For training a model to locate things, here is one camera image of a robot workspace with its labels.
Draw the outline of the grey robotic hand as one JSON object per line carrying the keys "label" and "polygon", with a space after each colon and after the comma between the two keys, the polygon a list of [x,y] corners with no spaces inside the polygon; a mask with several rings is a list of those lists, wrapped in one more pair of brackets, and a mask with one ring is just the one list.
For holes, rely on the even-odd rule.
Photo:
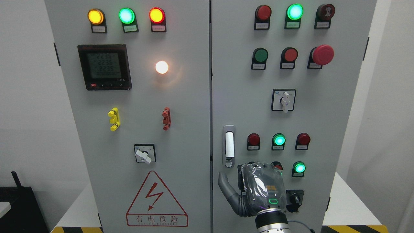
{"label": "grey robotic hand", "polygon": [[229,184],[226,174],[218,175],[219,188],[236,215],[256,216],[268,208],[285,211],[287,200],[281,170],[271,163],[251,161],[238,166],[237,177],[240,194]]}

